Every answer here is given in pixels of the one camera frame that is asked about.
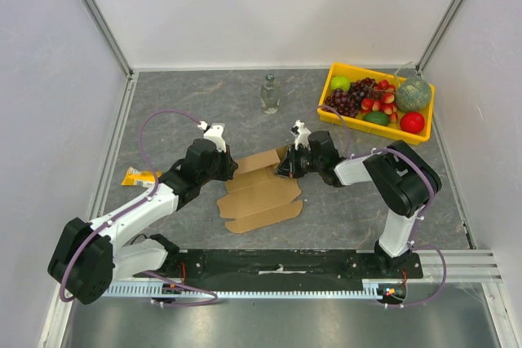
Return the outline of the brown cardboard box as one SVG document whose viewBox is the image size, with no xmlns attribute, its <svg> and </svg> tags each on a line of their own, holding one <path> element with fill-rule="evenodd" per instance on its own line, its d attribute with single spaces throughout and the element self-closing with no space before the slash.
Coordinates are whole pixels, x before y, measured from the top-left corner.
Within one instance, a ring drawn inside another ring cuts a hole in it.
<svg viewBox="0 0 522 348">
<path fill-rule="evenodd" d="M 298 181 L 275 174 L 286 148 L 279 147 L 237 161 L 227 194 L 217 200 L 225 227 L 243 234 L 298 217 L 303 210 Z"/>
</svg>

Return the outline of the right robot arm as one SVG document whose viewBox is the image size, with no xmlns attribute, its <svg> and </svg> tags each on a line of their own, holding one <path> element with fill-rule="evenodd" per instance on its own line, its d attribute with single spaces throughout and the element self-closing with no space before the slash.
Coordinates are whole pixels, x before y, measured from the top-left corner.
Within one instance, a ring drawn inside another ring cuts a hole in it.
<svg viewBox="0 0 522 348">
<path fill-rule="evenodd" d="M 305 144 L 291 144 L 275 174 L 302 178 L 317 173 L 331 187 L 372 182 L 388 207 L 383 233 L 374 246 L 374 268 L 393 277 L 413 252 L 414 232 L 441 189 L 439 175 L 403 140 L 365 156 L 343 157 L 327 131 Z"/>
</svg>

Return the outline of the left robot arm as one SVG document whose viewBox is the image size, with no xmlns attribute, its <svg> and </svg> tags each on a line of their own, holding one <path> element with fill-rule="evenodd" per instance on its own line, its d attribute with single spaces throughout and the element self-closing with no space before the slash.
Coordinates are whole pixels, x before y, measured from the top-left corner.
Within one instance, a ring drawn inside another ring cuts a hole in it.
<svg viewBox="0 0 522 348">
<path fill-rule="evenodd" d="M 224 139 L 205 136 L 194 140 L 185 157 L 176 161 L 150 191 L 91 222 L 70 220 L 47 268 L 60 285 L 60 299 L 87 305 L 101 297 L 114 281 L 149 271 L 161 277 L 175 274 L 179 258 L 167 245 L 155 239 L 130 245 L 129 240 L 197 198 L 208 182 L 228 181 L 236 169 Z"/>
</svg>

